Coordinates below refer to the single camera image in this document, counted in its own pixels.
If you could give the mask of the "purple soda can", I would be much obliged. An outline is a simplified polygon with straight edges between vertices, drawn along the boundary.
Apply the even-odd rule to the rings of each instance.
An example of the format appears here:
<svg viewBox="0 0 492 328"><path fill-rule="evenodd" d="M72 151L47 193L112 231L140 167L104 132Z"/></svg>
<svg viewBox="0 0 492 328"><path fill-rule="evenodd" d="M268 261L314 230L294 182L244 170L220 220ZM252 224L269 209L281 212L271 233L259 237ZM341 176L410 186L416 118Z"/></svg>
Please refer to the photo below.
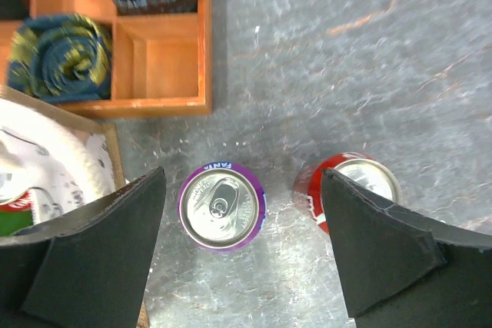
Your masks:
<svg viewBox="0 0 492 328"><path fill-rule="evenodd" d="M264 188L246 167L230 161L200 166L182 184L178 217L184 231L210 250L249 244L267 213Z"/></svg>

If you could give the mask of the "brown canvas bag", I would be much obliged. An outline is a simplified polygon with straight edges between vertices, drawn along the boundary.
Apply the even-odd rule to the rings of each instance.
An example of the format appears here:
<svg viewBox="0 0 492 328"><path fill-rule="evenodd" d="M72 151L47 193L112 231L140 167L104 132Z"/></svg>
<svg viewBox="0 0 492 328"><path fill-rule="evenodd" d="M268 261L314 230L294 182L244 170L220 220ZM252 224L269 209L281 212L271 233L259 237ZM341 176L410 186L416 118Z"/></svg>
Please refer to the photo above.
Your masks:
<svg viewBox="0 0 492 328"><path fill-rule="evenodd" d="M97 130L93 121L11 88L1 93L1 174L13 174L32 193L30 227L126 186L117 184Z"/></svg>

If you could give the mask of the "red soda can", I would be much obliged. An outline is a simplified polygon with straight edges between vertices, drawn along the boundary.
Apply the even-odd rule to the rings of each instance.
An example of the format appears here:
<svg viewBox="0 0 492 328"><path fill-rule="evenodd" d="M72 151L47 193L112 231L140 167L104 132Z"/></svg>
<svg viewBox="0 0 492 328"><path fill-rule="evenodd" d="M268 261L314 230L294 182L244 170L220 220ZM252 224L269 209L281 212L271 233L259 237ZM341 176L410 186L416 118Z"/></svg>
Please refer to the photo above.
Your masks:
<svg viewBox="0 0 492 328"><path fill-rule="evenodd" d="M396 203L402 201L401 186L394 174L366 154L343 152L318 164L304 167L294 180L293 202L325 233L328 232L321 199L321 178L324 169L335 169L344 176L382 197Z"/></svg>
<svg viewBox="0 0 492 328"><path fill-rule="evenodd" d="M13 174L1 174L1 236L33 225L30 190Z"/></svg>

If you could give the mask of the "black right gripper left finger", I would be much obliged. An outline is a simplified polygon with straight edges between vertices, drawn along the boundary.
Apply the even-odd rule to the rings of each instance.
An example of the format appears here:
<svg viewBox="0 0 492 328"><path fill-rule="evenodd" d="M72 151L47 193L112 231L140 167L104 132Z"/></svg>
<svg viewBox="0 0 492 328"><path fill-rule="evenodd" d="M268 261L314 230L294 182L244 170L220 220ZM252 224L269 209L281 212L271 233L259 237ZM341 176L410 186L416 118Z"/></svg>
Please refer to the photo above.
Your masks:
<svg viewBox="0 0 492 328"><path fill-rule="evenodd" d="M165 207L161 167L1 239L3 327L135 327Z"/></svg>

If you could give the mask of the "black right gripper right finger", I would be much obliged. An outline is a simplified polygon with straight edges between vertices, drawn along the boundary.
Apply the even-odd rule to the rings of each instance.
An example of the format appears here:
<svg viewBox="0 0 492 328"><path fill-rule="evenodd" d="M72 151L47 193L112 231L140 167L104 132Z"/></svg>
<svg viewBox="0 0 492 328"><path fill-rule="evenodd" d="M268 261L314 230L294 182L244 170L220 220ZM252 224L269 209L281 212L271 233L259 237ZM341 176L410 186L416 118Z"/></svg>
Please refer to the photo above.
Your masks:
<svg viewBox="0 0 492 328"><path fill-rule="evenodd" d="M402 207L339 172L321 197L347 314L359 327L489 327L491 238Z"/></svg>

